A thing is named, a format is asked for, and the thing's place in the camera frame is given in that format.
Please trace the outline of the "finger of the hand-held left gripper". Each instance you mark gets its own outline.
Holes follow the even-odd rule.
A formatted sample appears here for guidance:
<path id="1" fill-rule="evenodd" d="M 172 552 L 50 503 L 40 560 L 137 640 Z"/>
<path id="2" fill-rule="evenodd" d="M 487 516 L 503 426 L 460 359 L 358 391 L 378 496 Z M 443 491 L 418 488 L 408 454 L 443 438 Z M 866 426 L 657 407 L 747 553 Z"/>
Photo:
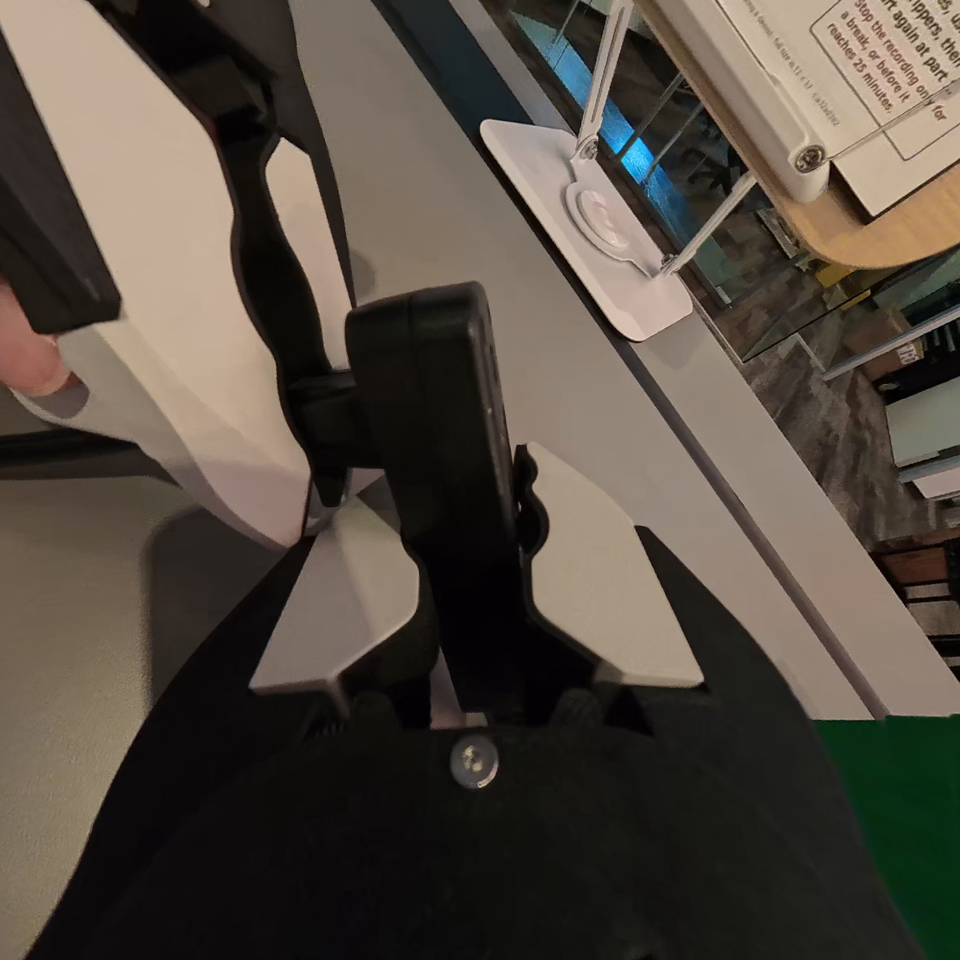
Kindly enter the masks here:
<path id="1" fill-rule="evenodd" d="M 14 396 L 136 444 L 221 521 L 293 546 L 309 468 L 239 292 L 208 134 L 87 2 L 2 2 L 2 34 L 121 297 L 117 318 L 59 338 L 78 384 Z"/>
<path id="2" fill-rule="evenodd" d="M 344 370 L 351 263 L 308 153 L 283 137 L 246 137 L 224 147 L 224 182 L 230 367 L 237 376 Z"/>

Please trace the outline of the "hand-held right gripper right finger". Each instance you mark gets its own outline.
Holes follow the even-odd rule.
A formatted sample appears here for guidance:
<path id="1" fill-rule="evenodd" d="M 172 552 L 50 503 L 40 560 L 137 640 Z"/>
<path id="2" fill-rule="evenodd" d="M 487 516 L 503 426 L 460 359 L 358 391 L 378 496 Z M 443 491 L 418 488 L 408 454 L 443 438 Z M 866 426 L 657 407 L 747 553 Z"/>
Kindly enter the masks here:
<path id="1" fill-rule="evenodd" d="M 630 515 L 543 445 L 517 450 L 535 537 L 532 614 L 594 664 L 594 678 L 692 690 L 704 673 Z"/>

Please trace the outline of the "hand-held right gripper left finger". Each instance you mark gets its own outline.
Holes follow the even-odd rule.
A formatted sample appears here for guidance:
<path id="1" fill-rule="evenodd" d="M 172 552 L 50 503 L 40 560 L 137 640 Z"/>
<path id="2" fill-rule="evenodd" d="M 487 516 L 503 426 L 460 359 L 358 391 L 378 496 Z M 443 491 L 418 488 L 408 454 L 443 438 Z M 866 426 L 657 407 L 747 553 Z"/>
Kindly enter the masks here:
<path id="1" fill-rule="evenodd" d="M 426 575 L 392 498 L 350 498 L 316 535 L 249 681 L 254 694 L 347 694 L 413 621 Z"/>

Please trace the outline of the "black power strip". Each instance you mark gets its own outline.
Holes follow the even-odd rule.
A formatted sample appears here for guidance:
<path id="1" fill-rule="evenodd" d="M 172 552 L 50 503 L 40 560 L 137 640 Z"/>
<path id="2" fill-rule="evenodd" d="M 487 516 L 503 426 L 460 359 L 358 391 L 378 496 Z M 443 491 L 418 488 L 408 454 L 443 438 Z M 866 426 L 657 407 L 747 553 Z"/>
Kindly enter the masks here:
<path id="1" fill-rule="evenodd" d="M 478 282 L 354 309 L 345 346 L 406 546 L 422 565 L 463 710 L 523 720 L 513 460 Z"/>

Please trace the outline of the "person's left hand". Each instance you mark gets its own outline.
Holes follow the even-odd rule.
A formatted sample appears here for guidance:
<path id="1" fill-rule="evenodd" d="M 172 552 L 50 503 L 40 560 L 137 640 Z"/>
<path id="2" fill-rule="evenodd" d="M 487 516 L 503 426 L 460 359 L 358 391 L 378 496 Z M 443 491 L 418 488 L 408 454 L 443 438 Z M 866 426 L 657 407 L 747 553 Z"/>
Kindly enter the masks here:
<path id="1" fill-rule="evenodd" d="M 80 384 L 66 366 L 54 336 L 34 331 L 13 288 L 1 276 L 1 382 L 31 399 L 54 396 Z"/>

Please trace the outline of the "document holder with white base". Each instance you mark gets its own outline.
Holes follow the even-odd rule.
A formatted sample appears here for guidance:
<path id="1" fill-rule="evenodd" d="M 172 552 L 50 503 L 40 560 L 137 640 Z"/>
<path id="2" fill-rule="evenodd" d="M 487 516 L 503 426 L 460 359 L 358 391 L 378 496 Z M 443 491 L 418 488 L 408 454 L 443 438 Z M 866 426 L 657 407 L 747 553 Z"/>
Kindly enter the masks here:
<path id="1" fill-rule="evenodd" d="M 642 342 L 690 315 L 679 277 L 759 187 L 807 252 L 854 269 L 899 268 L 958 244 L 958 166 L 870 222 L 804 117 L 721 11 L 722 1 L 610 2 L 576 135 L 487 119 L 482 140 L 606 320 Z M 596 159 L 602 117 L 633 11 L 745 162 L 730 194 L 665 255 Z"/>

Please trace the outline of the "glass railing panel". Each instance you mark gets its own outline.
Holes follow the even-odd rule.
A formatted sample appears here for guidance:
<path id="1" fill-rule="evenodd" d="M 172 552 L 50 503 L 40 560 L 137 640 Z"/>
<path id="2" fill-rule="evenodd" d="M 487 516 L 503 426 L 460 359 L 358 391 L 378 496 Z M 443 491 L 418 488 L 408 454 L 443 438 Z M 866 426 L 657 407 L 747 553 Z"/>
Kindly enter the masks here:
<path id="1" fill-rule="evenodd" d="M 741 361 L 798 337 L 823 368 L 958 307 L 958 246 L 898 268 L 850 269 L 774 245 L 717 289 L 715 324 Z"/>

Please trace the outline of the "green plastic bin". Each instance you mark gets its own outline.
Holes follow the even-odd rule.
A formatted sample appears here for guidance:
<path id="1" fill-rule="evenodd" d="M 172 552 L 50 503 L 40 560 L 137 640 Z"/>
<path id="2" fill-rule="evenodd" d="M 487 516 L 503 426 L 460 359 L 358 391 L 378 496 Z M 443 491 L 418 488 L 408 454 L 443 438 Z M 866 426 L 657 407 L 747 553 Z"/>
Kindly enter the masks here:
<path id="1" fill-rule="evenodd" d="M 927 958 L 959 957 L 959 716 L 816 721 L 886 887 Z"/>

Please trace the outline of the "printed instruction sheet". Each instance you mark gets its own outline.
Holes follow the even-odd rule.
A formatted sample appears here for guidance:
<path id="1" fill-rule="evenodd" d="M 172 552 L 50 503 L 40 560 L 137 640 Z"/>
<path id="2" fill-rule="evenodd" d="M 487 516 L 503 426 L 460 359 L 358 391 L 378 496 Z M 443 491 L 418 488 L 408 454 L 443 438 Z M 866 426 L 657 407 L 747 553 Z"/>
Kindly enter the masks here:
<path id="1" fill-rule="evenodd" d="M 722 1 L 866 221 L 958 166 L 958 2 Z"/>

